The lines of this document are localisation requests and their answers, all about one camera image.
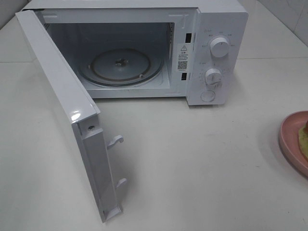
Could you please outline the round white door button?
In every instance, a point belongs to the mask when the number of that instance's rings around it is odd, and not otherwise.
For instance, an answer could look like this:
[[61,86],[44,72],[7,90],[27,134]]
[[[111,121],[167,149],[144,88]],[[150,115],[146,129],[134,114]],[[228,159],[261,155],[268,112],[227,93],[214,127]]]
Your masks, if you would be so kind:
[[215,92],[211,90],[204,91],[200,98],[203,102],[212,102],[215,99]]

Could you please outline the white timer knob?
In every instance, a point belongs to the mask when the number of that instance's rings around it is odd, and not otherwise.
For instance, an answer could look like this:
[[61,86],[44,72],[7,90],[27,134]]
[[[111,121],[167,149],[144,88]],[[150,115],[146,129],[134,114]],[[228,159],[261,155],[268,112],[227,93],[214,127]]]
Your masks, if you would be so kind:
[[208,85],[214,85],[222,80],[223,74],[217,68],[210,68],[205,72],[205,82]]

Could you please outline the white microwave door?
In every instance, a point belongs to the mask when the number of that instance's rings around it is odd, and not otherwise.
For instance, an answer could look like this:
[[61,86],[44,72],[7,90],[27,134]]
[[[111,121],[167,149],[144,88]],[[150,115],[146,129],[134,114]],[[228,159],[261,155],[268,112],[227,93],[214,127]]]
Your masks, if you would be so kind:
[[122,212],[116,189],[127,179],[114,183],[108,151],[124,138],[118,135],[105,141],[99,108],[35,12],[18,12],[16,17],[65,141],[80,154],[99,214],[106,221]]

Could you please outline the pink plate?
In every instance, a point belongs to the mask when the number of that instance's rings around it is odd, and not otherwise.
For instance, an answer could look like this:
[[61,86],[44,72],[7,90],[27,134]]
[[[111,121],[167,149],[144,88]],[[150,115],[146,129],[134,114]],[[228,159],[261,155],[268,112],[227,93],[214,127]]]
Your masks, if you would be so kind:
[[298,132],[307,121],[307,111],[295,112],[283,120],[279,130],[279,146],[282,154],[294,169],[306,178],[308,177],[308,158],[300,150]]

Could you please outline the sandwich with cheese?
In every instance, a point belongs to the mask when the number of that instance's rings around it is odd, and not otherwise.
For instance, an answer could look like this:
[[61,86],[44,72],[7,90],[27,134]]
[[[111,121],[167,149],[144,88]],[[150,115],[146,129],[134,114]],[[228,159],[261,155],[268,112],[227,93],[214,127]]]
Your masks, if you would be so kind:
[[308,122],[298,131],[298,143],[302,155],[308,158]]

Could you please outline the glass turntable tray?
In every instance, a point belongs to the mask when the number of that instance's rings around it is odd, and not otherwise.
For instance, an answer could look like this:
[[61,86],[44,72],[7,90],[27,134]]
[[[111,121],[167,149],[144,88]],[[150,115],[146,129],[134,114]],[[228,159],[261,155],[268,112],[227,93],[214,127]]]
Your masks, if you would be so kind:
[[120,48],[103,51],[81,61],[79,71],[94,84],[124,87],[155,77],[163,64],[163,58],[154,51]]

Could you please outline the white warning label sticker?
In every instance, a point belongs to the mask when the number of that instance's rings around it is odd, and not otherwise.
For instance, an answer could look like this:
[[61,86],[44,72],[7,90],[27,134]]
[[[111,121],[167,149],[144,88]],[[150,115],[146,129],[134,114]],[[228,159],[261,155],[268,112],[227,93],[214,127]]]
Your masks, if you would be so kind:
[[188,71],[191,57],[191,44],[180,43],[177,47],[176,68],[178,71]]

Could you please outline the white microwave oven body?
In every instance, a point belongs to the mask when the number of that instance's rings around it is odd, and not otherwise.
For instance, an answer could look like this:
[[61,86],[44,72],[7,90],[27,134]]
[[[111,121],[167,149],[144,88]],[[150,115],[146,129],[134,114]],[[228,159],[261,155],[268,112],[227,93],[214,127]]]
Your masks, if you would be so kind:
[[[94,99],[182,97],[188,105],[224,104],[248,13],[236,0],[32,0],[22,10],[38,16],[87,93]],[[229,53],[216,58],[210,41],[230,41]],[[191,44],[188,71],[178,71],[177,47]],[[153,78],[136,85],[109,87],[85,79],[80,62],[103,51],[133,48],[154,51],[164,61]],[[222,80],[205,82],[205,72],[219,69]],[[215,92],[212,102],[200,98]]]

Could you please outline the upper white control knob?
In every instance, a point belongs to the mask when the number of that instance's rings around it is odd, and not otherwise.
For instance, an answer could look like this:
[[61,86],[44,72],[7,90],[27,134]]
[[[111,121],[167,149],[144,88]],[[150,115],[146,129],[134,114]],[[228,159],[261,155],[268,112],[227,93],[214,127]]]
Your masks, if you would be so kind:
[[230,41],[224,35],[214,37],[210,43],[210,52],[216,58],[222,58],[229,53]]

